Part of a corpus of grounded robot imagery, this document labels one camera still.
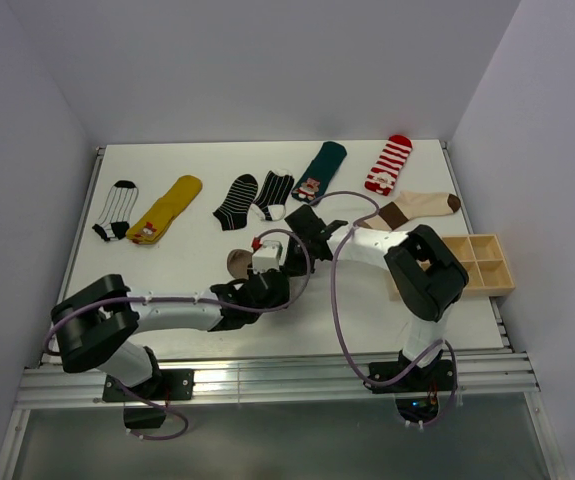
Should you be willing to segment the tan sock with maroon stripes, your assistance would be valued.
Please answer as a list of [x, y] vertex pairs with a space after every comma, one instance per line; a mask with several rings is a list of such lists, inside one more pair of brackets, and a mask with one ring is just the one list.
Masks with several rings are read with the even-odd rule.
[[[251, 251], [243, 249], [232, 250], [227, 257], [227, 269], [233, 279], [248, 279], [252, 273], [247, 271], [249, 262], [251, 260]], [[283, 263], [280, 260], [280, 269], [282, 272]]]

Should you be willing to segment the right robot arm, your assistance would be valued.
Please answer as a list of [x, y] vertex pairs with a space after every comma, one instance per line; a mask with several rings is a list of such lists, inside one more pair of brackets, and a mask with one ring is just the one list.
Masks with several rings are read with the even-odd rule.
[[[330, 300], [341, 351], [354, 373], [366, 385], [386, 388], [402, 383], [419, 390], [435, 374], [435, 360], [453, 347], [444, 339], [446, 318], [462, 297], [469, 276], [438, 234], [427, 225], [409, 232], [362, 228], [345, 221], [326, 225], [310, 206], [302, 206], [285, 221], [304, 243], [303, 250], [331, 262]], [[390, 273], [400, 298], [412, 315], [408, 338], [399, 353], [400, 373], [385, 381], [366, 376], [346, 345], [340, 323], [336, 275], [338, 263], [356, 261]]]

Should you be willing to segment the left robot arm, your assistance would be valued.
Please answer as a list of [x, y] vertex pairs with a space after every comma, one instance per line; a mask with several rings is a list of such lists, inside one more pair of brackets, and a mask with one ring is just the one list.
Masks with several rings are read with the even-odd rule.
[[139, 333], [173, 329], [232, 331], [290, 301], [279, 270], [216, 284], [193, 296], [137, 295], [118, 274], [106, 275], [51, 311], [66, 373], [97, 369], [139, 399], [158, 394], [163, 377], [153, 350], [130, 342]]

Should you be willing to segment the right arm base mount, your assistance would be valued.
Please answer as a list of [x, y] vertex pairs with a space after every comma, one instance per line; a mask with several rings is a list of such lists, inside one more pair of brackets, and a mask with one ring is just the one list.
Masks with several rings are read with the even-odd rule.
[[402, 394], [402, 398], [395, 398], [398, 415], [406, 428], [423, 430], [456, 405], [455, 364], [438, 354], [428, 366], [414, 366], [409, 373], [402, 375], [410, 364], [402, 355], [396, 361], [369, 363], [368, 381], [363, 385], [376, 395]]

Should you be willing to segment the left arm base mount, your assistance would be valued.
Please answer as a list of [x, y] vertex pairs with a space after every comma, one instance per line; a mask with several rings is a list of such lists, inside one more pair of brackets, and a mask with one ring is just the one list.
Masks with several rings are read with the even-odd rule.
[[131, 394], [126, 393], [115, 378], [107, 376], [102, 401], [125, 404], [138, 402], [135, 396], [145, 399], [146, 403], [139, 407], [123, 407], [123, 423], [131, 431], [148, 434], [171, 419], [172, 414], [167, 409], [173, 402], [192, 399], [193, 387], [194, 370], [186, 368], [163, 369], [142, 385], [128, 387]]

